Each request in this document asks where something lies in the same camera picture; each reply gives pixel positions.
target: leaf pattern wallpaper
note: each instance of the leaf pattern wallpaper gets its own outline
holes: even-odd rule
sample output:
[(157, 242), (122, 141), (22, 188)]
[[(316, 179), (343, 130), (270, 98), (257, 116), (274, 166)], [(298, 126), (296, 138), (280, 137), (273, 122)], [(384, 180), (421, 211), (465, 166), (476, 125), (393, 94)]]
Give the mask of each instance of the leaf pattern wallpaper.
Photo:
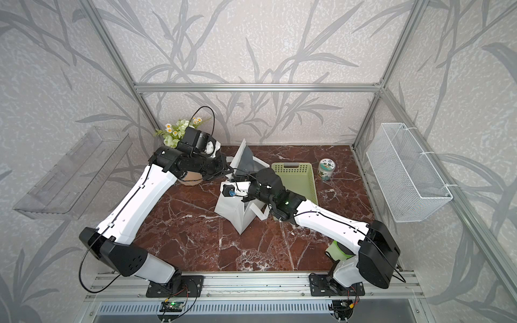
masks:
[[(516, 1), (430, 2), (388, 88), (517, 263), (515, 30)], [(365, 156), (381, 122), (396, 122), (382, 102), (359, 154), (437, 321), (516, 322), (515, 305), (450, 206), (423, 222), (393, 223)]]
[[(413, 1), (95, 1), (140, 83), (375, 83)], [(82, 19), (77, 12), (75, 19)], [(208, 105), (224, 144), (349, 144), (369, 93), (145, 93), (162, 125)]]
[[(84, 299), (79, 232), (129, 191), (156, 144), (78, 2), (0, 3), (0, 321), (71, 322)], [(133, 144), (77, 221), (31, 220), (13, 205), (91, 126)], [(86, 284), (107, 267), (87, 258)]]

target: jar lid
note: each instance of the jar lid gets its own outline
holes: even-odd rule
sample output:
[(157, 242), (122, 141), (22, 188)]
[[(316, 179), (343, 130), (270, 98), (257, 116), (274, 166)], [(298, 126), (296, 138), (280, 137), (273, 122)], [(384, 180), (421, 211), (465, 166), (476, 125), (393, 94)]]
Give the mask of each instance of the jar lid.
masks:
[(332, 159), (325, 158), (320, 160), (320, 167), (325, 171), (331, 171), (336, 168), (336, 163)]

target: black mounting plate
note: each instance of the black mounting plate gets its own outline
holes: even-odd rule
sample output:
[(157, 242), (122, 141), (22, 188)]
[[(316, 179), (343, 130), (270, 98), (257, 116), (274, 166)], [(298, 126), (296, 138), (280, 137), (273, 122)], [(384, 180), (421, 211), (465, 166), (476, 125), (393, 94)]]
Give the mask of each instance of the black mounting plate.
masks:
[[(186, 285), (188, 291), (190, 292), (189, 297), (196, 297), (194, 294), (194, 292), (196, 291), (196, 288), (197, 288), (197, 297), (201, 296), (201, 290), (203, 289), (203, 280), (204, 280), (204, 276), (190, 276), (190, 275), (181, 276), (182, 285)], [(169, 296), (170, 294), (171, 294), (171, 292), (168, 289), (166, 289), (165, 287), (163, 287), (163, 285), (160, 285), (160, 284), (157, 284), (154, 282), (149, 282), (149, 287), (147, 288), (147, 293), (145, 293), (145, 297), (149, 297), (149, 298), (167, 298), (167, 297), (169, 297), (170, 298), (170, 296)], [(186, 297), (186, 296), (187, 296), (187, 291), (184, 290), (174, 297)]]
[(357, 296), (364, 296), (364, 286), (362, 283), (355, 283), (351, 287), (342, 287), (341, 292), (336, 295), (332, 290), (329, 288), (329, 283), (327, 282), (327, 276), (326, 274), (318, 275), (318, 274), (310, 274), (309, 275), (309, 283), (311, 285), (311, 296), (348, 296), (351, 297), (356, 295)]

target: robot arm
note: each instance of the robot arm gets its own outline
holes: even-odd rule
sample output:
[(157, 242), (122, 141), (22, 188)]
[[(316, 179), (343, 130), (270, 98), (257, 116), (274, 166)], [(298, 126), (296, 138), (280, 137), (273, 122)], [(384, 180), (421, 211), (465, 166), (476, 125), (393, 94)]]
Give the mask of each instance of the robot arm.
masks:
[(249, 181), (222, 183), (223, 195), (240, 196), (243, 202), (259, 199), (268, 204), (279, 220), (314, 229), (355, 255), (335, 262), (329, 272), (327, 280), (336, 293), (342, 287), (363, 281), (388, 288), (400, 249), (382, 222), (358, 222), (321, 208), (304, 196), (287, 190), (271, 168), (242, 179)]
[[(156, 150), (141, 178), (115, 210), (96, 228), (87, 227), (80, 233), (79, 239), (88, 247), (84, 258), (90, 251), (122, 276), (136, 275), (160, 284), (171, 294), (178, 292), (181, 270), (132, 242), (162, 194), (187, 172), (200, 173), (204, 180), (210, 180), (233, 171), (220, 147), (209, 134), (187, 128), (176, 148), (162, 146)], [(224, 182), (223, 195), (242, 198), (243, 202), (263, 201), (280, 220), (321, 232), (356, 255), (336, 262), (329, 272), (329, 284), (338, 293), (340, 288), (364, 280), (388, 288), (400, 250), (383, 223), (357, 222), (325, 210), (302, 195), (286, 190), (271, 168), (247, 177), (245, 175), (240, 182)]]
[(181, 271), (132, 242), (156, 202), (177, 179), (188, 172), (200, 173), (204, 180), (232, 172), (220, 147), (209, 134), (187, 128), (176, 148), (162, 146), (156, 150), (115, 210), (97, 228), (84, 228), (79, 239), (95, 258), (122, 276), (136, 275), (176, 292), (181, 287)]

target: brown marble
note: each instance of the brown marble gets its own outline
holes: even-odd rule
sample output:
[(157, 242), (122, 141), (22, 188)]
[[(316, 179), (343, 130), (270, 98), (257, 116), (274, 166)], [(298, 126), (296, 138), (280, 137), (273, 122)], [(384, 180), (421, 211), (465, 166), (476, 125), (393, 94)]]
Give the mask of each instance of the brown marble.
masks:
[[(233, 156), (236, 146), (222, 147)], [(371, 222), (374, 217), (349, 146), (251, 146), (271, 164), (331, 158), (337, 170), (330, 181), (317, 176), (320, 206), (342, 216)], [(135, 243), (183, 271), (328, 270), (325, 249), (331, 239), (291, 223), (255, 218), (239, 235), (214, 213), (222, 179), (188, 187), (172, 186), (158, 201), (136, 235)]]

